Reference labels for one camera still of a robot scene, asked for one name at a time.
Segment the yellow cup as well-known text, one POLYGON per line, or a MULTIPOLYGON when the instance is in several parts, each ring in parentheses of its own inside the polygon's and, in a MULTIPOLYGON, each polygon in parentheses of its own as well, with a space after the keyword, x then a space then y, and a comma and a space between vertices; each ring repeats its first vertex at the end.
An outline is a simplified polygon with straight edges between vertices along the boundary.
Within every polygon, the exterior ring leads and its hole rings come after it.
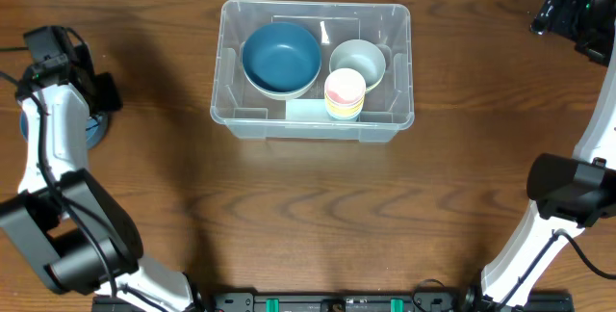
POLYGON ((355 117, 363 108, 362 103, 357 103, 354 106, 339 106, 330 102, 325 103, 327 112, 333 117, 355 117))
POLYGON ((364 104, 364 97, 357 99, 352 103, 339 103, 332 100, 328 95, 324 98, 326 107, 330 110, 339 112, 339 113, 353 113, 355 111, 361 110, 364 104))

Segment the large cream bowl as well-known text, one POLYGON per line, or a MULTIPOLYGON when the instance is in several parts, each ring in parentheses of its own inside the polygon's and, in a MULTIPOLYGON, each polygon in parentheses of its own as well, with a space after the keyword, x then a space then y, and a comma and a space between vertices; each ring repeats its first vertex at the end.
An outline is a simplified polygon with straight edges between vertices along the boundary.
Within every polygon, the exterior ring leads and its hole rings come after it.
POLYGON ((317 70, 303 70, 291 72, 289 69, 274 70, 245 69, 244 76, 250 86, 263 96, 287 101, 301 97, 316 83, 320 73, 317 70))

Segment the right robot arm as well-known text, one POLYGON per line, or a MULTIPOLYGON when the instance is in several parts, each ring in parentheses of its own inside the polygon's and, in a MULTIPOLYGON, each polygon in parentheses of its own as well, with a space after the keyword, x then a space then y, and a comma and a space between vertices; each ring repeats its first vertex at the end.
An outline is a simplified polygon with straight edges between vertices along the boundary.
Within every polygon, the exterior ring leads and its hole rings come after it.
POLYGON ((572 157, 548 153, 533 162, 526 212, 503 250, 480 274, 476 310, 524 306, 558 252, 598 220, 615 214, 615 0, 545 0, 531 32, 572 40, 607 66, 591 120, 572 157))

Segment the light blue cup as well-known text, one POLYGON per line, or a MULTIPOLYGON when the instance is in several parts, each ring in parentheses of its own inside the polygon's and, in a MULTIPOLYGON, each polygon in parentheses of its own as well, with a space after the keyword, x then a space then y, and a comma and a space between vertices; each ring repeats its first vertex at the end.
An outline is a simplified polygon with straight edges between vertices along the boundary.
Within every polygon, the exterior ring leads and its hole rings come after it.
POLYGON ((353 116, 337 116, 335 114, 329 114, 328 116, 332 119, 332 120, 336 120, 336 121, 343 121, 343 122, 356 122, 360 116, 360 113, 356 113, 353 116))

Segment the cream cup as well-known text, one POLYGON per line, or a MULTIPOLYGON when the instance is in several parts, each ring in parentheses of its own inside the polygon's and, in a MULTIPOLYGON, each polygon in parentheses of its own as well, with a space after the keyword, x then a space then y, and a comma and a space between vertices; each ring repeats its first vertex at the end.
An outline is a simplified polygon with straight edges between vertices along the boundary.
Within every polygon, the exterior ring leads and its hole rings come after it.
POLYGON ((337 115, 337 116, 341 116, 341 117, 343 117, 343 116, 353 116, 353 115, 354 115, 354 114, 356 114, 356 113, 360 113, 360 114, 361 114, 361 111, 360 111, 360 110, 358 110, 358 111, 355 111, 355 112, 353 112, 353 113, 339 113, 339 112, 336 112, 336 111, 333 111, 333 110, 327 109, 327 113, 329 113, 329 114, 335 114, 335 115, 337 115))

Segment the small grey bowl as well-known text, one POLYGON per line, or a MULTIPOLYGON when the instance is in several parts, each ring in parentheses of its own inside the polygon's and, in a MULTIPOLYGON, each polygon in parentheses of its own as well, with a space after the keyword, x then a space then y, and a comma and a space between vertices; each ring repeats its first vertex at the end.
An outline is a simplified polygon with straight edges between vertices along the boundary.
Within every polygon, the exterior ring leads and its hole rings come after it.
POLYGON ((386 72, 386 59, 373 43, 363 39, 351 39, 338 45, 329 59, 329 71, 350 68, 359 72, 365 80, 366 92, 376 88, 386 72))

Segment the dark blue bowl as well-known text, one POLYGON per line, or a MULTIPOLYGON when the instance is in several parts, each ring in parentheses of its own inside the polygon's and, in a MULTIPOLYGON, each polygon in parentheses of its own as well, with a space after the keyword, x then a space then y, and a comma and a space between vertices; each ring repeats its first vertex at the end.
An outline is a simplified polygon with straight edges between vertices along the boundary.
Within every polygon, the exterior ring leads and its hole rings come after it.
MULTIPOLYGON (((94 148, 103 140, 108 130, 109 122, 109 114, 95 115, 88 119, 86 124, 87 149, 94 148)), ((28 142, 28 123, 24 112, 20 114, 19 129, 25 142, 28 142)))
POLYGON ((316 80, 321 48, 307 29, 291 22, 272 22, 248 37, 242 64, 247 79, 259 89, 291 93, 316 80))

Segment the pink cup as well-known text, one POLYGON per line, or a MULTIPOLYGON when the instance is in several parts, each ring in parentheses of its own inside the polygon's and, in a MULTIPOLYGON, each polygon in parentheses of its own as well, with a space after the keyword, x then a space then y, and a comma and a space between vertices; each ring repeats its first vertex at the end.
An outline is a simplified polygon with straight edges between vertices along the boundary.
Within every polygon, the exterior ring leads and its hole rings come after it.
POLYGON ((366 82, 364 77, 351 68, 339 68, 332 71, 326 78, 324 94, 333 102, 350 105, 365 96, 366 82))

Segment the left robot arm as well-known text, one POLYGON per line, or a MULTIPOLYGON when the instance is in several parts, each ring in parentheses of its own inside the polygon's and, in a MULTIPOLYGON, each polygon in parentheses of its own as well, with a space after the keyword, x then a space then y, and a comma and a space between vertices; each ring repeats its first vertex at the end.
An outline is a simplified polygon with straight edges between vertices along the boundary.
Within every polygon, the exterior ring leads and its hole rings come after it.
POLYGON ((71 28, 23 36, 33 62, 6 79, 27 121, 27 163, 18 192, 1 204, 1 228, 53 293, 92 297, 94 311, 201 311, 185 273, 145 255, 126 211, 89 171, 91 122, 122 101, 113 77, 96 73, 71 28))

